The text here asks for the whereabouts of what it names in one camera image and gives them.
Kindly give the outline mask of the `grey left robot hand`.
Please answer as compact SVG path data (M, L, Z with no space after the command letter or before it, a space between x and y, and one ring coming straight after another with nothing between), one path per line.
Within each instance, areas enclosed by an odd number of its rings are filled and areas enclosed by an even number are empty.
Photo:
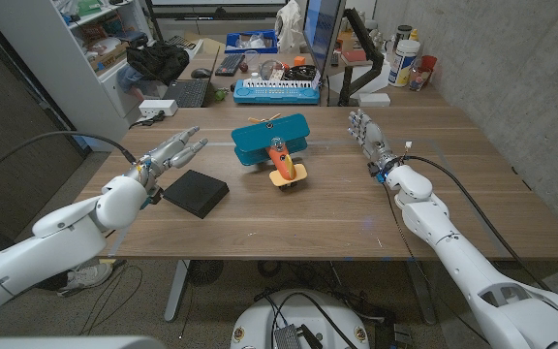
M155 205L161 200L163 189L157 183L158 177L170 168L184 167L208 143L208 139L201 139L187 144L199 130L199 126L194 126L173 135L141 156L126 173L126 176L136 179L146 189L148 203Z

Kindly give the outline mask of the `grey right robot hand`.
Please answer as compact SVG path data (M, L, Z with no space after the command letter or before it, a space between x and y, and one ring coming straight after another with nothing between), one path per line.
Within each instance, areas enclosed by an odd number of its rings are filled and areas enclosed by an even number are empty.
M351 123L349 134L356 139L369 160L368 172L371 176L385 180L399 164L399 158L393 154L386 136L379 125L363 110L351 111L348 119Z

